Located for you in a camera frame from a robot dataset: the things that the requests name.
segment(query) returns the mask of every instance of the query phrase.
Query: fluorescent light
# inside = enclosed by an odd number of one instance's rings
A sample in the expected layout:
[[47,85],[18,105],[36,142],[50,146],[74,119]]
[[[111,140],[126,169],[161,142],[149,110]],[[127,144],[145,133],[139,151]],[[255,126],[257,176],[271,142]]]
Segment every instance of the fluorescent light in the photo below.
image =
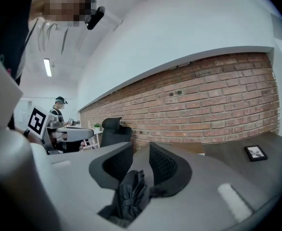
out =
[[44,59],[44,63],[45,63],[45,68],[46,68],[47,75],[49,77],[52,77],[49,59]]

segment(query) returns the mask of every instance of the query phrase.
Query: ceiling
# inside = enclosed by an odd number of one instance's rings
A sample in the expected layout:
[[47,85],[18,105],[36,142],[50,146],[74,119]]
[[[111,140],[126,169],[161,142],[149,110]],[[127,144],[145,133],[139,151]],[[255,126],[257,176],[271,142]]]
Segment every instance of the ceiling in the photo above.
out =
[[[47,29],[50,24],[41,30],[44,20],[39,19],[26,49],[24,75],[39,79],[52,78],[76,85],[90,56],[102,39],[122,23],[133,7],[144,1],[146,0],[97,0],[97,7],[106,8],[105,17],[91,31],[87,30],[84,24],[68,28],[62,53],[67,27],[53,26],[48,36]],[[34,23],[35,21],[30,23],[30,30]],[[44,58],[50,59],[52,77],[47,77]]]

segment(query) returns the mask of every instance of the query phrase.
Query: gray desk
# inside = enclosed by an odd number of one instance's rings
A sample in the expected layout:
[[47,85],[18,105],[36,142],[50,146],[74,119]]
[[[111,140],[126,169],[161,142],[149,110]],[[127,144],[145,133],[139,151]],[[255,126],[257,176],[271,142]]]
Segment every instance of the gray desk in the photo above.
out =
[[[250,162],[244,147],[259,145],[268,159]],[[240,141],[204,144],[206,156],[221,160],[251,183],[274,197],[282,192],[282,137],[264,133]]]

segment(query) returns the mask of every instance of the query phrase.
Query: small photo frame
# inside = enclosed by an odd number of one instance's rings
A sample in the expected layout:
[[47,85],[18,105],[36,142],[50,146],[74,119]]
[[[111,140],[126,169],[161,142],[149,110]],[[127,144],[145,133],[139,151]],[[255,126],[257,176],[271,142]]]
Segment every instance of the small photo frame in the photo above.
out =
[[268,156],[264,153],[259,145],[245,146],[245,150],[251,162],[268,159]]

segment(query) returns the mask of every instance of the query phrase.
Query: black umbrella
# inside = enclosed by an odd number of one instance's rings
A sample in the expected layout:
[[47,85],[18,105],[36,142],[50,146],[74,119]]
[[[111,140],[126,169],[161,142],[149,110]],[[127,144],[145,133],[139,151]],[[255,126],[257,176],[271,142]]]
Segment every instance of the black umbrella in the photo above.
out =
[[140,203],[146,188],[142,170],[132,170],[126,174],[119,186],[119,200],[123,219],[133,221],[142,212]]

